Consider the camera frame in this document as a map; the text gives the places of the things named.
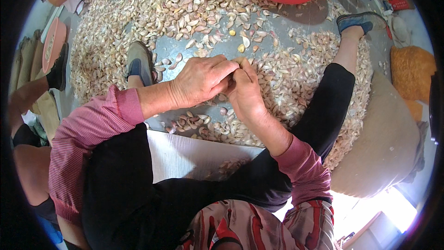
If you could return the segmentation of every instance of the finger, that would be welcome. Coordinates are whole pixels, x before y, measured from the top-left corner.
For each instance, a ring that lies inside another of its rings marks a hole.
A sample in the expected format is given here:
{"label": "finger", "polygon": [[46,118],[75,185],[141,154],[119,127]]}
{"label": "finger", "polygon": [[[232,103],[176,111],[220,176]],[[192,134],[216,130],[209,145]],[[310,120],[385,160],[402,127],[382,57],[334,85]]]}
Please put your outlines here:
{"label": "finger", "polygon": [[225,91],[225,95],[227,95],[228,97],[230,97],[230,95],[236,91],[236,81],[230,79],[228,80],[228,88]]}
{"label": "finger", "polygon": [[233,61],[240,64],[241,69],[246,72],[246,74],[248,75],[248,77],[250,78],[250,80],[252,82],[255,82],[258,80],[258,75],[256,74],[253,67],[248,62],[247,58],[237,57],[237,58],[233,59]]}
{"label": "finger", "polygon": [[211,67],[214,67],[217,64],[219,64],[220,62],[223,62],[225,60],[226,60],[225,55],[219,54],[219,55],[209,58],[209,60],[207,62],[208,62],[208,64],[210,64]]}
{"label": "finger", "polygon": [[210,94],[212,97],[214,97],[215,95],[217,95],[219,93],[225,92],[227,90],[227,88],[228,88],[228,77],[222,79],[218,85],[211,88]]}
{"label": "finger", "polygon": [[236,69],[233,74],[233,79],[240,86],[251,84],[253,82],[243,69]]}
{"label": "finger", "polygon": [[234,61],[225,60],[214,66],[211,69],[211,73],[215,77],[215,80],[219,82],[236,69],[239,69],[239,64]]}

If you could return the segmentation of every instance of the striped cuff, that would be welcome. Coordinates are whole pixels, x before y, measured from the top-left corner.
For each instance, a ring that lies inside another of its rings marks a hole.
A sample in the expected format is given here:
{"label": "striped cuff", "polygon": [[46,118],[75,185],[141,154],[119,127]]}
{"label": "striped cuff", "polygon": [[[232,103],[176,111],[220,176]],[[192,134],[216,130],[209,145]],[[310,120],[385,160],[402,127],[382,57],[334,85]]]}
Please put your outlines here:
{"label": "striped cuff", "polygon": [[139,96],[135,88],[124,91],[115,91],[115,99],[120,117],[131,125],[137,125],[143,119],[142,108],[140,107]]}

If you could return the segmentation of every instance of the black pants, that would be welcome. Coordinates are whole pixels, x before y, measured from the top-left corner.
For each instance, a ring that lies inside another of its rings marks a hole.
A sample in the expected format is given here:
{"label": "black pants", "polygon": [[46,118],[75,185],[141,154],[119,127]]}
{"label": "black pants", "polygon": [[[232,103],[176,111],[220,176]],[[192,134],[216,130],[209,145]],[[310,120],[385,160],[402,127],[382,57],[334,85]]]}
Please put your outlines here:
{"label": "black pants", "polygon": [[[339,134],[354,81],[342,66],[330,64],[291,130],[322,160]],[[86,170],[82,210],[83,229],[93,249],[174,249],[197,212],[209,204],[238,199],[274,212],[285,205],[292,189],[266,149],[225,181],[152,182],[144,124],[94,149]]]}

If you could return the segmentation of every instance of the woman's left hand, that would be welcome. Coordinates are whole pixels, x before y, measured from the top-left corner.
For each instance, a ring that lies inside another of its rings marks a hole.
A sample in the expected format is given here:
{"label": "woman's left hand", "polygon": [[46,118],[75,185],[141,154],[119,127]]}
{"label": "woman's left hand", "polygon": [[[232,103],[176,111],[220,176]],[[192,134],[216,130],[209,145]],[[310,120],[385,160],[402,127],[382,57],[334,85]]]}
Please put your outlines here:
{"label": "woman's left hand", "polygon": [[238,63],[227,60],[222,54],[211,58],[190,58],[171,81],[172,97],[179,108],[207,101],[227,89],[228,75],[238,68]]}

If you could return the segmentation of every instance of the orange sack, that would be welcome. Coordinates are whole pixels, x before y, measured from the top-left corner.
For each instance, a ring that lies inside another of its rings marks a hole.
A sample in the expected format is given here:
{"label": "orange sack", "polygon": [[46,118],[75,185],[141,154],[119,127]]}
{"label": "orange sack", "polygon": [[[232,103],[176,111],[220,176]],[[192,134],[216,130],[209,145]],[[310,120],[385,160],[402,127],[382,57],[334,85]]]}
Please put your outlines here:
{"label": "orange sack", "polygon": [[393,86],[403,99],[429,104],[430,76],[436,71],[432,54],[416,46],[392,46],[390,66]]}

